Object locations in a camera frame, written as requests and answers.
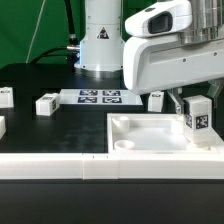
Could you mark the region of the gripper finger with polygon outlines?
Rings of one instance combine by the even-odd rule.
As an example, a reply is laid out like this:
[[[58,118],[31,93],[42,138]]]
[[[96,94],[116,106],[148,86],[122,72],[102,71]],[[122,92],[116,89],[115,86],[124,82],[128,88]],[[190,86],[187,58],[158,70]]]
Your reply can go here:
[[[218,105],[218,96],[224,88],[224,79],[211,80],[209,84],[208,96],[213,99],[213,107],[216,108]]]
[[[172,88],[168,90],[168,95],[173,100],[175,104],[175,111],[177,114],[181,115],[184,113],[184,101],[180,97],[180,94],[182,93],[181,88]]]

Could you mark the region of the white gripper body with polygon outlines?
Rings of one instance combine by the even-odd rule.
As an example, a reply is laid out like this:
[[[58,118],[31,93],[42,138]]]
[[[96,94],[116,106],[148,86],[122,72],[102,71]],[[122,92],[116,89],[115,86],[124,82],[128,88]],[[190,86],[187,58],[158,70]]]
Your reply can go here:
[[[182,46],[177,35],[130,38],[124,47],[125,86],[137,95],[224,77],[224,38]]]

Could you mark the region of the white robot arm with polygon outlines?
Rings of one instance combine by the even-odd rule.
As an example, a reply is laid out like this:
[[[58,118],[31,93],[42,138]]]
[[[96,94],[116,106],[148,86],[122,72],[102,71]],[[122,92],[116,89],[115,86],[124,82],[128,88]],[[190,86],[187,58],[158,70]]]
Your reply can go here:
[[[127,41],[95,0],[87,0],[86,12],[76,66],[84,74],[106,77],[121,69],[129,90],[138,95],[166,90],[179,113],[180,87],[207,81],[212,98],[224,89],[222,0],[157,0],[125,21]]]

